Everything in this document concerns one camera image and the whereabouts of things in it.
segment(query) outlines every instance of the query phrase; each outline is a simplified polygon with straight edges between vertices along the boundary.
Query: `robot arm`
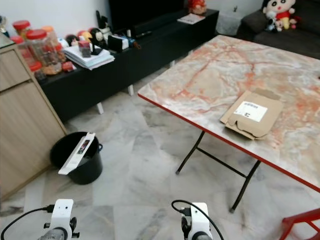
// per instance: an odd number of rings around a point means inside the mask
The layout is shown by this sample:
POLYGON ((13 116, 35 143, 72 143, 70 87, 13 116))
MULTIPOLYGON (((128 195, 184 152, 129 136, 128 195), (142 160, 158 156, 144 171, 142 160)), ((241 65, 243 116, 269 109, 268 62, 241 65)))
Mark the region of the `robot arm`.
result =
POLYGON ((79 238, 80 233, 74 233, 77 226, 77 219, 71 217, 71 210, 74 205, 72 199, 58 199, 55 202, 51 216, 51 223, 47 222, 43 228, 50 230, 38 240, 71 240, 79 238))
POLYGON ((186 200, 174 200, 171 203, 174 210, 181 213, 181 227, 184 240, 213 240, 210 232, 210 224, 213 225, 221 240, 224 240, 219 228, 208 215, 208 206, 204 202, 189 202, 186 200), (190 207, 178 209, 175 203, 185 203, 190 207))
MULTIPOLYGON (((193 202, 206 215, 208 207, 204 202, 193 202)), ((198 209, 190 206, 182 209, 181 227, 185 240, 213 240, 210 232, 210 222, 198 209)))

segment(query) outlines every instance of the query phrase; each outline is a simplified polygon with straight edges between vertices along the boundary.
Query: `black metal table leg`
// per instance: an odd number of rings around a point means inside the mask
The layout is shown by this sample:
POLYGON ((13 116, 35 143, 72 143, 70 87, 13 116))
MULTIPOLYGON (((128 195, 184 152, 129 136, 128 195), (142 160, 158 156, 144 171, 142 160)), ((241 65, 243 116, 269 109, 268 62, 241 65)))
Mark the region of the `black metal table leg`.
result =
POLYGON ((256 163, 254 164, 253 168, 252 168, 251 171, 249 172, 248 176, 245 178, 245 181, 244 181, 244 184, 243 184, 243 186, 242 186, 242 188, 241 188, 241 191, 240 191, 238 197, 236 198, 236 200, 235 200, 232 208, 230 208, 230 213, 234 213, 234 212, 235 212, 238 204, 240 203, 240 201, 241 201, 241 199, 242 199, 242 197, 243 197, 243 195, 244 195, 244 193, 245 193, 245 190, 246 190, 246 188, 247 188, 247 186, 248 186, 248 184, 249 184, 249 182, 250 182, 250 179, 251 179, 252 176, 254 175, 254 173, 255 173, 255 171, 257 170, 257 168, 259 167, 260 163, 261 163, 261 162, 260 162, 259 160, 257 160, 256 163))
POLYGON ((191 149, 191 151, 188 153, 188 155, 185 157, 185 159, 183 160, 183 162, 181 163, 180 167, 178 168, 178 170, 175 172, 175 174, 179 174, 181 169, 184 167, 184 165, 186 164, 186 162, 188 161, 188 159, 191 157, 191 155, 194 153, 194 151, 197 149, 199 143, 201 142, 201 139, 203 138, 203 136, 205 135, 205 131, 202 131, 198 140, 196 141, 195 145, 193 146, 193 148, 191 149))

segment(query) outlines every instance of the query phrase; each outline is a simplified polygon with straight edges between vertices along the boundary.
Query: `wooden cabinet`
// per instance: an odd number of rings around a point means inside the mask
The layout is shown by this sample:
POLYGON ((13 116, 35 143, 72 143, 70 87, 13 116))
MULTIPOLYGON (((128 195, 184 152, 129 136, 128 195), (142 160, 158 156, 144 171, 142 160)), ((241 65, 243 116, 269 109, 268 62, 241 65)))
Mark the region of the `wooden cabinet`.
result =
POLYGON ((64 131, 30 82, 0 94, 0 176, 4 194, 46 168, 64 131))
POLYGON ((30 79, 14 50, 0 55, 0 91, 30 79))
POLYGON ((5 199, 50 165, 50 150, 66 132, 17 47, 0 49, 0 61, 0 186, 5 199))

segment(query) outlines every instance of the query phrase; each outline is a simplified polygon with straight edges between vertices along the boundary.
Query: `floor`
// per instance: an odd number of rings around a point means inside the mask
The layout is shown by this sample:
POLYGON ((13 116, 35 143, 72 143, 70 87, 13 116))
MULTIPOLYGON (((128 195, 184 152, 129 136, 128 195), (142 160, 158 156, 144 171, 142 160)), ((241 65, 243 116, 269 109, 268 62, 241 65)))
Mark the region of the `floor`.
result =
MULTIPOLYGON (((134 85, 137 92, 165 69, 134 85)), ((70 120, 70 132, 96 132, 103 144, 103 172, 92 184, 75 185, 51 169, 2 203, 0 230, 19 216, 59 198, 74 199, 81 240, 182 240, 181 216, 171 201, 205 202, 225 240, 276 240, 283 217, 320 207, 320 194, 261 164, 235 213, 229 207, 244 179, 200 152, 180 175, 179 164, 201 131, 140 99, 119 92, 95 108, 70 120)), ((248 172, 254 164, 246 154, 205 135, 201 147, 248 172)), ((42 236, 51 215, 34 213, 9 229, 6 240, 35 240, 42 236)), ((213 238, 219 237, 211 228, 213 238)), ((294 228, 287 239, 313 235, 307 225, 294 228)))

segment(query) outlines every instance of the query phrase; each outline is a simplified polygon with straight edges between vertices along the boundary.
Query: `red chair leg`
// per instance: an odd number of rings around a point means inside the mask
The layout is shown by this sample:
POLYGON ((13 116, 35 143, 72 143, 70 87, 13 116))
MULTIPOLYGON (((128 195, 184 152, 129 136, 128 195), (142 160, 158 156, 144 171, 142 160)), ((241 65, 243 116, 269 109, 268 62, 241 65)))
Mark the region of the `red chair leg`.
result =
POLYGON ((309 240, 320 240, 320 231, 317 228, 317 226, 315 226, 312 223, 312 221, 319 220, 319 219, 320 219, 320 208, 284 218, 282 220, 284 231, 280 240, 285 240, 286 237, 289 235, 294 224, 298 224, 298 223, 307 223, 317 231, 317 234, 314 237, 310 238, 309 240))
POLYGON ((308 240, 320 240, 320 232, 318 232, 314 237, 312 237, 308 240))
POLYGON ((292 227, 294 226, 293 222, 286 222, 286 221, 282 221, 282 226, 283 226, 283 234, 281 235, 279 240, 285 240, 287 238, 287 236, 289 235, 292 227))

